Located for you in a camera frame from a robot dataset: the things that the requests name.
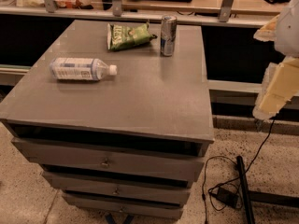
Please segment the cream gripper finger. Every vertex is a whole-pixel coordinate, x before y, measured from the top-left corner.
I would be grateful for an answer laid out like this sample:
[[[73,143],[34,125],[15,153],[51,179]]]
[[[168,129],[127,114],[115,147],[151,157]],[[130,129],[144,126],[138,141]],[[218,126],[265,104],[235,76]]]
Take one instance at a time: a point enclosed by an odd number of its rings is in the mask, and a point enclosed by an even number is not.
[[[299,59],[286,57],[281,63],[270,63],[265,70],[262,89],[252,114],[260,120],[273,118],[299,92]]]
[[[272,18],[267,24],[258,29],[253,35],[253,38],[263,42],[275,41],[277,21],[278,15],[276,15],[276,17]]]

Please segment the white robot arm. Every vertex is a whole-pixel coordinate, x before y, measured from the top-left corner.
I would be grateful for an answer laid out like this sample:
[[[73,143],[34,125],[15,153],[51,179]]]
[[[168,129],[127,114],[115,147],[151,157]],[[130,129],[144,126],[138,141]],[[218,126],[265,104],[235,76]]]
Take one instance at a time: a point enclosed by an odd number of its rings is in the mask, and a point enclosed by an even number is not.
[[[299,0],[291,0],[253,37],[273,41],[275,50],[285,56],[266,68],[252,112],[256,119],[271,119],[299,91]]]

